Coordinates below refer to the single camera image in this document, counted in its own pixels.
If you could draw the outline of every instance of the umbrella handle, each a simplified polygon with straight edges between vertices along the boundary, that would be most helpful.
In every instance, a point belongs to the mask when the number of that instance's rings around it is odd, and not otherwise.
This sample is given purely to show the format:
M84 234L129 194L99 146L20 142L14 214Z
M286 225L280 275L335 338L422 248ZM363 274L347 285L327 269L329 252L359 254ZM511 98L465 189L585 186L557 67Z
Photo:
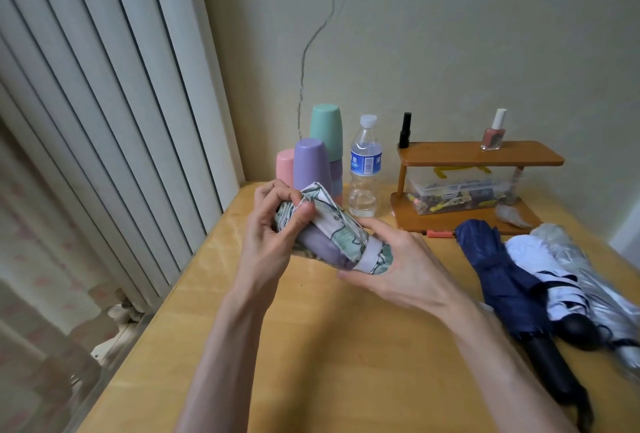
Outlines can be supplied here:
M589 394L560 355L554 341L550 337L530 337L521 344L551 397L563 406L576 406L578 429L583 433L590 431L594 416Z

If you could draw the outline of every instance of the patterned curtain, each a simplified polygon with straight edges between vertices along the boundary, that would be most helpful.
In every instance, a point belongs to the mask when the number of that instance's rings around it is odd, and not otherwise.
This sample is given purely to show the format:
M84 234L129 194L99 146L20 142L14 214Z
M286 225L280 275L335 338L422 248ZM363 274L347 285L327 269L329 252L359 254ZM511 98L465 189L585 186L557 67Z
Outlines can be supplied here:
M100 378L91 350L118 333L118 288L0 125L0 432L66 426Z

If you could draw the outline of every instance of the hand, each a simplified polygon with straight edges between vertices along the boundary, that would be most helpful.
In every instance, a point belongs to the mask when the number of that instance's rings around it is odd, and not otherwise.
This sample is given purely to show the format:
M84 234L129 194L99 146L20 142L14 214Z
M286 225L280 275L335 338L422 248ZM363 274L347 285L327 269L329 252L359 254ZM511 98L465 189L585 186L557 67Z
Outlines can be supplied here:
M292 201L298 206L301 200L300 191L288 187L282 180L272 180L255 190L233 291L264 298L267 306L271 304L278 280L289 264L293 243L315 216L316 207L310 202L300 205L279 233L271 228L273 218L283 201Z
M415 307L443 318L457 300L470 300L429 249L422 236L401 231L380 219L358 219L391 245L394 261L382 275L339 270L338 277L403 307Z

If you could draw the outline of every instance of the mint green cup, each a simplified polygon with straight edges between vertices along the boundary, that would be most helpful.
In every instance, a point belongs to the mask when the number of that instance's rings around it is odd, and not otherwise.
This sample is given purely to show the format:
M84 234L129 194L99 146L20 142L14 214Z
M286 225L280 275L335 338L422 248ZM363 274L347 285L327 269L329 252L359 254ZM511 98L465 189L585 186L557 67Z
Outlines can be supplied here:
M310 138L324 142L329 162L342 160L342 117L340 108L332 104L314 106L311 114Z

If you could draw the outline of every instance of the clear plastic storage box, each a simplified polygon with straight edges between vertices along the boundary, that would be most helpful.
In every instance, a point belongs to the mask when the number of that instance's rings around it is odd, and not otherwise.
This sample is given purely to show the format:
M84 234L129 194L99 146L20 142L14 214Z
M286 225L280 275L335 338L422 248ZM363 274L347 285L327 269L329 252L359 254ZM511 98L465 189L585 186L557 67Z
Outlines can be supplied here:
M410 167L405 195L418 214L515 204L514 167Z

